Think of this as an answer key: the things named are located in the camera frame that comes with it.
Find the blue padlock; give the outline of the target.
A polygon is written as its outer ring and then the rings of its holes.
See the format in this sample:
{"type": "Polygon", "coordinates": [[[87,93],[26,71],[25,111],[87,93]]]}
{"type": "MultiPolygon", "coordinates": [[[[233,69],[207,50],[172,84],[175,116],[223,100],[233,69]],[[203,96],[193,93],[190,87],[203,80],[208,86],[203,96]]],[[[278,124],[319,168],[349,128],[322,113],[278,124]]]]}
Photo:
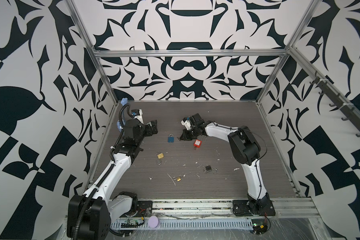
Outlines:
{"type": "Polygon", "coordinates": [[[168,143],[173,143],[175,141],[175,137],[173,134],[168,135],[168,143]]]}

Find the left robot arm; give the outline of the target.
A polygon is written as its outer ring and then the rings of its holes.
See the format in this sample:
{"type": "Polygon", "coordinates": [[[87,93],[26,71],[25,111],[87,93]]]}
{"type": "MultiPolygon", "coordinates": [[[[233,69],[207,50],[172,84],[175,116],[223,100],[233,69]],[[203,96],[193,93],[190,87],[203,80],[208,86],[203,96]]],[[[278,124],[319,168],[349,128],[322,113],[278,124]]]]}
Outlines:
{"type": "Polygon", "coordinates": [[[111,224],[122,216],[139,212],[137,194],[121,192],[111,198],[124,173],[143,151],[146,137],[158,133],[156,120],[144,124],[142,110],[131,110],[130,104],[119,112],[121,133],[110,150],[110,162],[99,178],[82,194],[74,195],[68,206],[67,236],[72,240],[104,240],[108,234],[125,238],[145,222],[124,224],[121,231],[111,224]]]}

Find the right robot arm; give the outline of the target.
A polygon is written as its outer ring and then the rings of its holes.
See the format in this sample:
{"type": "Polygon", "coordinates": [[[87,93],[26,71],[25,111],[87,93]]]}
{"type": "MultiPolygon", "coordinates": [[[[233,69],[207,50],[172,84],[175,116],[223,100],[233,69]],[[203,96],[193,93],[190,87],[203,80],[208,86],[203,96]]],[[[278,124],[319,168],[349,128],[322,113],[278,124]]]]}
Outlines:
{"type": "Polygon", "coordinates": [[[273,217],[276,210],[263,182],[260,159],[261,147],[247,126],[228,127],[199,119],[198,115],[181,121],[181,141],[197,140],[199,136],[215,137],[230,144],[235,160],[241,164],[248,186],[247,200],[233,200],[233,214],[237,217],[273,217]]]}

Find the brass padlock with key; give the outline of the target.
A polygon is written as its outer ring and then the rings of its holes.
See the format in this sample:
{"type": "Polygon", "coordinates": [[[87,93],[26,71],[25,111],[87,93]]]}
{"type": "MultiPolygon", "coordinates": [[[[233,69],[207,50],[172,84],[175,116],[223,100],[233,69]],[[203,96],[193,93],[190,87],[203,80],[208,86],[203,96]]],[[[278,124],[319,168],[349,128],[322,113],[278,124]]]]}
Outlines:
{"type": "Polygon", "coordinates": [[[164,154],[161,152],[157,153],[157,159],[156,159],[156,164],[157,165],[161,165],[162,164],[162,159],[164,158],[164,154]]]}

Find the red padlock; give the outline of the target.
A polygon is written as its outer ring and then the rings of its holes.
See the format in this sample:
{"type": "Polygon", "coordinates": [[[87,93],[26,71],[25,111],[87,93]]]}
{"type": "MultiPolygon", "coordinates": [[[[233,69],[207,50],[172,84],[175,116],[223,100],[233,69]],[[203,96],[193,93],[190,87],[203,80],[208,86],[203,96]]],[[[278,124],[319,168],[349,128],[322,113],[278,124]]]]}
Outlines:
{"type": "Polygon", "coordinates": [[[201,147],[203,143],[204,136],[200,136],[200,138],[197,138],[194,142],[194,150],[197,150],[201,147]]]}

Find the blue flower toy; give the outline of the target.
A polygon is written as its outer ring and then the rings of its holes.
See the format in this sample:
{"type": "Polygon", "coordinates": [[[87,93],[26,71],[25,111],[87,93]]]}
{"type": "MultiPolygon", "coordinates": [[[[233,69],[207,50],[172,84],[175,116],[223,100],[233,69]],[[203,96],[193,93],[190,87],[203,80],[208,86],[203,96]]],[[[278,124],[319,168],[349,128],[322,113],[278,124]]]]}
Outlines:
{"type": "MultiPolygon", "coordinates": [[[[128,103],[128,98],[122,98],[121,100],[121,105],[124,106],[128,103]]],[[[125,124],[126,123],[126,119],[125,119],[125,113],[122,113],[122,121],[125,124]]],[[[117,128],[118,130],[121,132],[122,131],[122,127],[121,127],[121,123],[120,120],[117,121],[117,128]]]]}

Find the black padlock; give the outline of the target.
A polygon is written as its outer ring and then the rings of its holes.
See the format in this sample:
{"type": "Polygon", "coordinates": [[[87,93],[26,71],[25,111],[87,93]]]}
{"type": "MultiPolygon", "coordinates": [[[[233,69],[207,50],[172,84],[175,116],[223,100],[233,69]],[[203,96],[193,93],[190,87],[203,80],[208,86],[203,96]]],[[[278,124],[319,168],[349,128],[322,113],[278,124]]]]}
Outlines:
{"type": "Polygon", "coordinates": [[[216,174],[218,172],[217,168],[212,168],[210,165],[205,166],[204,168],[204,173],[208,174],[208,173],[213,173],[216,174]]]}

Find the small brass padlock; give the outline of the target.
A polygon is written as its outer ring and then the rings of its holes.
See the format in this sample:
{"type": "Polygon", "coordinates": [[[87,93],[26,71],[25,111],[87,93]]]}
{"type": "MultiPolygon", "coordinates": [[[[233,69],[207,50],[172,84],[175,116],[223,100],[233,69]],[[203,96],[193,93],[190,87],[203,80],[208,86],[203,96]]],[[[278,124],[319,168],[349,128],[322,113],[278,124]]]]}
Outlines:
{"type": "Polygon", "coordinates": [[[182,177],[181,176],[178,176],[178,177],[173,177],[173,181],[175,182],[179,182],[182,180],[182,177]]]}

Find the purple round lid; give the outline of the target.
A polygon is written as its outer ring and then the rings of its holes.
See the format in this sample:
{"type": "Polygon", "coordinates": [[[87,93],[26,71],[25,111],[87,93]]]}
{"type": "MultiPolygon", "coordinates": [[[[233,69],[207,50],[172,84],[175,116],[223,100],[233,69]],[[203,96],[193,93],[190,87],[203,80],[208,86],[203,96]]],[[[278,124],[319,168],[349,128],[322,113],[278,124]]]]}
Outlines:
{"type": "Polygon", "coordinates": [[[155,215],[150,216],[148,219],[148,226],[151,229],[157,229],[160,226],[160,219],[155,215]]]}

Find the green circuit board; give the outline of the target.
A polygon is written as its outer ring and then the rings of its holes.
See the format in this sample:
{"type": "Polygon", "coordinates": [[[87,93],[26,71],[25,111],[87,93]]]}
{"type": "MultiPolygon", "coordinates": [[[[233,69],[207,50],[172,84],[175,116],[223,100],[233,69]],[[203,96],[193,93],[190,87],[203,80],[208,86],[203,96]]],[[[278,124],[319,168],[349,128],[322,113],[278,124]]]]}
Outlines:
{"type": "Polygon", "coordinates": [[[255,221],[253,222],[253,229],[251,233],[254,235],[263,235],[271,229],[271,221],[265,218],[263,221],[255,221]]]}

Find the black hook rack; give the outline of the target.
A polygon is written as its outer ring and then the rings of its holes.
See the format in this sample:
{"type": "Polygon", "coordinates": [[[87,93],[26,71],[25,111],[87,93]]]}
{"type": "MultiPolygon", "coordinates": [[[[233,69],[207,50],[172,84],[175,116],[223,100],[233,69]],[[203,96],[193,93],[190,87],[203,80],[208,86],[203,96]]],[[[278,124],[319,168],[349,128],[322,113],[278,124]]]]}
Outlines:
{"type": "Polygon", "coordinates": [[[331,103],[329,106],[340,110],[344,117],[342,121],[349,121],[352,125],[359,131],[356,134],[356,137],[360,138],[360,110],[356,107],[355,104],[351,103],[346,96],[344,96],[340,90],[338,90],[330,80],[321,76],[318,71],[314,73],[315,79],[310,82],[310,85],[315,85],[320,89],[319,95],[326,96],[331,103]]]}

